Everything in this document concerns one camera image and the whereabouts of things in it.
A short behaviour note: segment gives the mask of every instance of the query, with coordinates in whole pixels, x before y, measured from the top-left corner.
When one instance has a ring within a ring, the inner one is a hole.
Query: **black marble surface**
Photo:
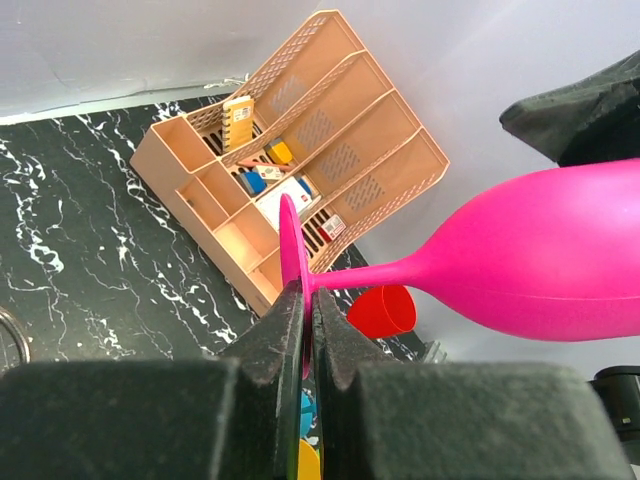
[[[215,100],[0,127],[0,305],[34,361],[209,356],[258,320],[129,167],[152,123]],[[364,264],[351,247],[335,267]],[[343,311],[358,293],[335,292]],[[423,352],[413,333],[378,344]],[[16,354],[0,332],[0,371]]]

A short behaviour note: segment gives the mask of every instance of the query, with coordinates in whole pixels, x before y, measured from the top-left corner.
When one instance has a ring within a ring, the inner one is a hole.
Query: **white backdrop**
[[[0,116],[189,85],[255,69],[314,9],[343,10],[452,162],[442,183],[358,246],[415,248],[473,195],[551,163],[502,131],[511,103],[640,48],[636,0],[5,0]],[[506,337],[416,293],[418,331],[463,360],[545,360],[586,376],[640,363],[640,339]]]

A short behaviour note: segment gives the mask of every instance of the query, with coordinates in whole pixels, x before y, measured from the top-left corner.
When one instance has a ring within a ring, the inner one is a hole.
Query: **black fabric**
[[[516,102],[503,128],[561,167],[640,157],[640,51],[566,87]]]

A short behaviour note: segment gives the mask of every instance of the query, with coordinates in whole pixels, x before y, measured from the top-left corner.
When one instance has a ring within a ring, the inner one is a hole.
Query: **blue object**
[[[305,192],[307,192],[310,197],[313,197],[313,193],[311,192],[311,187],[309,186],[309,184],[307,182],[305,182],[303,179],[299,178],[298,179],[298,183],[300,184],[300,186],[302,188],[304,188]]]
[[[302,392],[300,403],[300,438],[304,438],[311,431],[313,417],[316,416],[316,404],[310,395]]]
[[[258,195],[267,188],[267,183],[257,172],[241,173],[239,180],[249,195]]]

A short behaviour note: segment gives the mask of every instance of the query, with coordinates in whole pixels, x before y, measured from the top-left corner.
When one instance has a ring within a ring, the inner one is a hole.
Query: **red cup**
[[[407,287],[375,287],[356,298],[347,320],[369,338],[392,337],[413,330],[416,305]]]

